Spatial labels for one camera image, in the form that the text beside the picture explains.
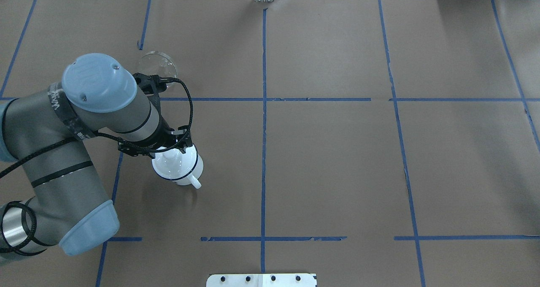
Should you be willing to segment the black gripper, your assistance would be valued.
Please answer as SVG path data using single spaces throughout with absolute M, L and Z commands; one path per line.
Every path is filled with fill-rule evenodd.
M 190 128 L 189 127 L 178 127 L 177 129 L 172 129 L 167 127 L 158 133 L 156 137 L 156 143 L 153 143 L 147 149 L 149 150 L 162 150 L 172 147 L 177 143 L 180 143 L 176 146 L 176 149 L 181 152 L 181 154 L 186 153 L 186 149 L 190 147 Z

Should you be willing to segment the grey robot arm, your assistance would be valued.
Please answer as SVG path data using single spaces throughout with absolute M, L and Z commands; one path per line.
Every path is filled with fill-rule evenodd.
M 177 130 L 160 111 L 159 94 L 174 77 L 129 73 L 106 54 L 85 54 L 48 89 L 1 105 L 1 160 L 22 167 L 34 196 L 1 206 L 1 264 L 59 246 L 87 252 L 119 230 L 84 141 L 115 141 L 130 156 L 154 157 L 191 145 L 191 124 Z

